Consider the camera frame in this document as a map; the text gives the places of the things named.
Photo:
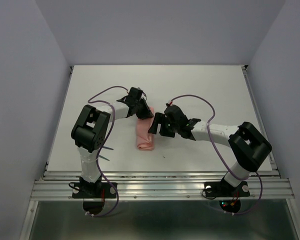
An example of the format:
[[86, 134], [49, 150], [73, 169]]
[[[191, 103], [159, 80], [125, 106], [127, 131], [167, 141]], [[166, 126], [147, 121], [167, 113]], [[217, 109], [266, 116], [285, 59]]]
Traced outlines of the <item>pink satin napkin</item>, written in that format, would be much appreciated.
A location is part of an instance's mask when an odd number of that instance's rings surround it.
[[154, 116], [147, 119], [138, 119], [136, 122], [136, 147], [140, 151], [153, 151], [155, 148], [154, 135], [148, 133]]

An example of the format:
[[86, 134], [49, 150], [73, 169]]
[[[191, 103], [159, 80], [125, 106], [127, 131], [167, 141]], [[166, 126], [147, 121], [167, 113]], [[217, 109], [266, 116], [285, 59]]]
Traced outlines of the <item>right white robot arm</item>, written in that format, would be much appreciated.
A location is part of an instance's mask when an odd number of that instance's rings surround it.
[[179, 134], [192, 141], [209, 141], [218, 156], [221, 154], [216, 144], [232, 150], [236, 163], [226, 168], [227, 173], [220, 182], [221, 192], [225, 195], [236, 192], [239, 184], [248, 179], [250, 173], [257, 172], [272, 151], [272, 145], [250, 122], [238, 126], [211, 124], [199, 118], [187, 118], [176, 105], [167, 107], [164, 113], [157, 112], [148, 133], [155, 135], [158, 126], [159, 134], [164, 137], [173, 138]]

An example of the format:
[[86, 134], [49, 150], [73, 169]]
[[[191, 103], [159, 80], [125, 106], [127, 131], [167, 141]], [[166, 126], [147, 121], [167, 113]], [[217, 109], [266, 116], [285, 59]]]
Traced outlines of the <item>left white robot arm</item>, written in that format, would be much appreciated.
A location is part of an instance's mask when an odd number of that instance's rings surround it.
[[114, 123], [119, 119], [136, 116], [139, 120], [151, 120], [153, 112], [147, 104], [147, 95], [139, 87], [131, 87], [127, 95], [110, 103], [96, 100], [96, 97], [114, 89], [109, 87], [88, 100], [71, 131], [80, 155], [81, 175], [79, 181], [84, 183], [84, 191], [90, 197], [101, 193], [102, 171], [99, 167], [101, 148], [109, 138]]

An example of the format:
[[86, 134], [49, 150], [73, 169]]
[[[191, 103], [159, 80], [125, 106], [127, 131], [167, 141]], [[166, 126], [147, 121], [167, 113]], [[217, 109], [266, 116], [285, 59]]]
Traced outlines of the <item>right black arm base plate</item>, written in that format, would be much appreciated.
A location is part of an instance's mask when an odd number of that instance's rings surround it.
[[210, 199], [250, 196], [248, 183], [246, 181], [242, 181], [236, 187], [231, 186], [226, 181], [208, 181], [204, 183], [202, 192]]

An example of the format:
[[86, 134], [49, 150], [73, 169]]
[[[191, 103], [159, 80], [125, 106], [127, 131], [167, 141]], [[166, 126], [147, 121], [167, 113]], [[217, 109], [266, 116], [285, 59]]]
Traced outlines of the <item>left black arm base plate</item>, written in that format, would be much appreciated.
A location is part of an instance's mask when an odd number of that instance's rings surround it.
[[115, 199], [114, 188], [107, 182], [99, 182], [94, 186], [82, 186], [79, 182], [70, 182], [73, 199]]

